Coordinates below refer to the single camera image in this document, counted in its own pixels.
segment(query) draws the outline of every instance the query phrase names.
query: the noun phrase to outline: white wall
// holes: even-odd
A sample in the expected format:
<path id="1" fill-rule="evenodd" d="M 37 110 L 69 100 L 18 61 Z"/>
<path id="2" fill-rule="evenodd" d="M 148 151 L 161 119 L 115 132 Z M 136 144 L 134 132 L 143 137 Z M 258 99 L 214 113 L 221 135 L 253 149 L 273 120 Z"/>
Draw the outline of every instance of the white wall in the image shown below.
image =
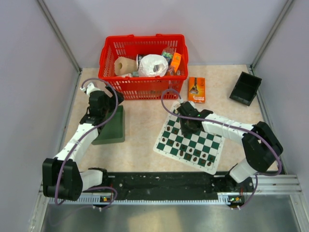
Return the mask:
<path id="1" fill-rule="evenodd" d="M 289 173 L 309 202 L 309 1 L 297 0 L 256 68 Z"/>
<path id="2" fill-rule="evenodd" d="M 77 74 L 34 0 L 0 7 L 0 231 L 27 231 Z"/>
<path id="3" fill-rule="evenodd" d="M 190 64 L 251 64 L 286 0 L 45 0 L 81 67 L 111 35 L 180 33 Z"/>

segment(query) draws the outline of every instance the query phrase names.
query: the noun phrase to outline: table surface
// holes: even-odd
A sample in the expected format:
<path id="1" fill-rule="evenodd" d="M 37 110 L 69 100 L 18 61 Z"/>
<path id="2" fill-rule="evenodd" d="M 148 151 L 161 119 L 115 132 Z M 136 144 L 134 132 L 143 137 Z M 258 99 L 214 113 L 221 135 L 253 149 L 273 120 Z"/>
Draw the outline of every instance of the table surface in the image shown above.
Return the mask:
<path id="1" fill-rule="evenodd" d="M 243 123 L 262 121 L 257 98 L 250 106 L 229 98 L 241 72 L 248 72 L 246 65 L 199 65 L 189 66 L 189 76 L 206 79 L 206 103 L 196 104 L 197 108 L 214 111 L 218 115 Z M 83 69 L 80 84 L 90 77 L 97 77 L 98 69 Z M 187 81 L 183 83 L 181 96 L 186 101 Z M 96 82 L 103 89 L 102 82 Z M 175 100 L 165 100 L 169 109 Z M 160 100 L 124 101 L 126 140 L 123 143 L 90 145 L 78 164 L 80 171 L 100 167 L 108 172 L 187 172 L 198 171 L 176 160 L 153 151 L 155 141 L 161 131 L 168 113 Z M 75 102 L 67 127 L 65 144 L 76 132 L 80 119 L 88 106 L 88 97 L 77 91 Z M 229 139 L 225 140 L 218 171 L 228 171 L 245 158 L 243 147 Z M 273 164 L 269 170 L 275 171 Z"/>

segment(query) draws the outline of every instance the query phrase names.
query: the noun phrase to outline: red plastic basket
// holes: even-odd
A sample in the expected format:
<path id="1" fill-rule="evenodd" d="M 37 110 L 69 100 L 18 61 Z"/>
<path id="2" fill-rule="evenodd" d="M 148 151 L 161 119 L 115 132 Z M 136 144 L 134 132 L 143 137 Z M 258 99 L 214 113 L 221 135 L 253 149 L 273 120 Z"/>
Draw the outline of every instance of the red plastic basket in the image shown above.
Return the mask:
<path id="1" fill-rule="evenodd" d="M 182 55 L 179 76 L 156 77 L 117 77 L 114 73 L 114 62 L 118 57 L 136 59 L 137 54 L 159 54 L 166 47 Z M 155 36 L 109 36 L 106 38 L 100 58 L 98 77 L 108 81 L 117 91 L 123 93 L 126 100 L 160 99 L 168 88 L 180 92 L 183 81 L 188 77 L 188 50 L 183 35 Z M 167 93 L 164 99 L 177 99 L 175 93 Z"/>

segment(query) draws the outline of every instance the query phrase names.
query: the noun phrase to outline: chessboard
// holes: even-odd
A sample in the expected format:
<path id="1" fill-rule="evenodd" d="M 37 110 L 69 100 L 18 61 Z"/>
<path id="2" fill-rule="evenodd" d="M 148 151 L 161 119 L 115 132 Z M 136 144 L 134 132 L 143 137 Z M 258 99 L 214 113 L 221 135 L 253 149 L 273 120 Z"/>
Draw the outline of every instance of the chessboard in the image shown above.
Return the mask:
<path id="1" fill-rule="evenodd" d="M 170 111 L 175 113 L 179 106 L 179 102 L 174 102 Z M 155 142 L 154 151 L 214 175 L 224 140 L 220 135 L 203 131 L 184 137 L 180 118 L 169 114 Z"/>

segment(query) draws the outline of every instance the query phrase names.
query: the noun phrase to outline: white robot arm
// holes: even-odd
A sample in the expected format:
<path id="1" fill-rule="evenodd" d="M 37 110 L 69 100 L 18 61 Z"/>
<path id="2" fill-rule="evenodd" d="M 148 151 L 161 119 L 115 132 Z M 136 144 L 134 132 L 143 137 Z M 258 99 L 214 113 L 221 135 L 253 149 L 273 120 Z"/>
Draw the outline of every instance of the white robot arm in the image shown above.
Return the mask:
<path id="1" fill-rule="evenodd" d="M 181 130 L 184 135 L 203 130 L 207 133 L 218 134 L 243 145 L 246 158 L 229 172 L 229 175 L 237 183 L 241 183 L 257 172 L 266 172 L 276 160 L 269 147 L 254 136 L 255 134 L 261 136 L 271 146 L 271 149 L 273 149 L 277 156 L 283 152 L 281 144 L 265 122 L 258 122 L 257 124 L 235 122 L 209 110 L 199 112 L 195 108 L 194 103 L 189 101 L 182 103 L 177 110 L 182 116 L 201 119 L 198 121 L 181 118 Z"/>
<path id="2" fill-rule="evenodd" d="M 58 189 L 60 199 L 76 201 L 82 191 L 92 186 L 101 185 L 104 181 L 106 170 L 93 168 L 80 173 L 77 164 L 103 129 L 99 125 L 106 120 L 106 114 L 115 109 L 115 98 L 118 98 L 118 103 L 124 100 L 122 94 L 117 92 L 117 96 L 115 96 L 109 87 L 106 89 L 113 94 L 112 97 L 109 97 L 93 83 L 82 89 L 89 96 L 89 107 L 81 119 L 76 133 L 53 159 L 46 159 L 43 163 L 43 193 L 46 197 L 54 197 L 60 167 L 70 152 L 70 159 L 65 163 L 61 174 L 62 178 Z"/>

